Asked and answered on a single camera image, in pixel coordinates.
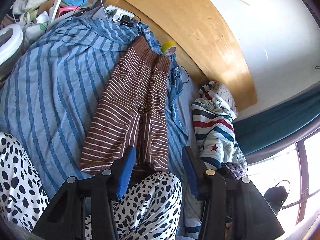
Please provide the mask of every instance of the white plastic container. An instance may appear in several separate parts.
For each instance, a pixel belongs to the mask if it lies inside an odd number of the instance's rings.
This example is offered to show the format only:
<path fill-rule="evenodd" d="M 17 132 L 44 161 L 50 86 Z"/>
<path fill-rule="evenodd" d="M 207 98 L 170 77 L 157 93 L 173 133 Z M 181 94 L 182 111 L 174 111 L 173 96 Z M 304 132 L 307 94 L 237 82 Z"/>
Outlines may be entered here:
<path fill-rule="evenodd" d="M 10 24 L 0 30 L 0 77 L 10 73 L 21 56 L 23 32 L 19 24 Z"/>

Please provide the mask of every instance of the brown striped pants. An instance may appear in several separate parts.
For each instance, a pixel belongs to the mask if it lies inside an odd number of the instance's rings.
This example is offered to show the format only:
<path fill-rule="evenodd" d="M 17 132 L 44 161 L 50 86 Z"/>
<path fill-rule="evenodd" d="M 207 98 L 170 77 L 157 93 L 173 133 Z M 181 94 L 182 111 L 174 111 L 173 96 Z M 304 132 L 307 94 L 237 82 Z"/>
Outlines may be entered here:
<path fill-rule="evenodd" d="M 139 179 L 167 171 L 168 139 L 164 115 L 170 60 L 146 40 L 135 39 L 105 86 L 81 154 L 81 171 L 96 174 L 137 148 L 133 174 Z"/>

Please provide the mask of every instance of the yellow tape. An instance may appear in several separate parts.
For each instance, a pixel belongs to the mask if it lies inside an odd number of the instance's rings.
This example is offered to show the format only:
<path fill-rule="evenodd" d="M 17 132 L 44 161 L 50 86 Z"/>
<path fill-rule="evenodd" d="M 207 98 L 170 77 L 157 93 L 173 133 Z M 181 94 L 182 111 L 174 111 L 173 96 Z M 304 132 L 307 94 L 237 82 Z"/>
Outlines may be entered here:
<path fill-rule="evenodd" d="M 173 41 L 167 41 L 162 44 L 161 51 L 166 56 L 171 56 L 176 51 L 175 44 L 173 43 Z"/>

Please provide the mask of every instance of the dalmatian print pants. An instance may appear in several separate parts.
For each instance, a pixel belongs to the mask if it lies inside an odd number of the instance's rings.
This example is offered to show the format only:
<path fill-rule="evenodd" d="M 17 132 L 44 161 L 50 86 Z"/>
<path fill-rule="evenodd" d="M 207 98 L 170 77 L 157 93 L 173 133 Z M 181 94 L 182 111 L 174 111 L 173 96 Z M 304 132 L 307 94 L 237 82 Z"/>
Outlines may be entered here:
<path fill-rule="evenodd" d="M 32 232 L 49 199 L 39 174 L 21 143 L 0 132 L 0 215 Z M 175 238 L 181 208 L 181 183 L 168 172 L 157 172 L 113 202 L 119 238 Z M 86 240 L 92 239 L 91 216 L 85 218 Z"/>

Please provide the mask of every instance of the blue striped blanket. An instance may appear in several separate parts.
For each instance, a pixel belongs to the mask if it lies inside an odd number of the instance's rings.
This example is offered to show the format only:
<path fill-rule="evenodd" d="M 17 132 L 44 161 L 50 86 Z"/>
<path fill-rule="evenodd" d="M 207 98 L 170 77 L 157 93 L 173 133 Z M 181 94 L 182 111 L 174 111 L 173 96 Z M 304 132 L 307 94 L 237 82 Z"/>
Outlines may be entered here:
<path fill-rule="evenodd" d="M 86 133 L 114 65 L 138 28 L 153 51 L 161 53 L 149 27 L 137 24 L 110 23 L 102 9 L 61 21 L 31 45 L 1 89 L 0 131 L 21 141 L 50 198 L 67 177 L 90 177 L 78 169 Z M 174 56 L 171 60 L 174 69 Z M 169 171 L 182 178 L 181 150 L 188 138 L 174 103 L 178 75 L 169 77 Z"/>

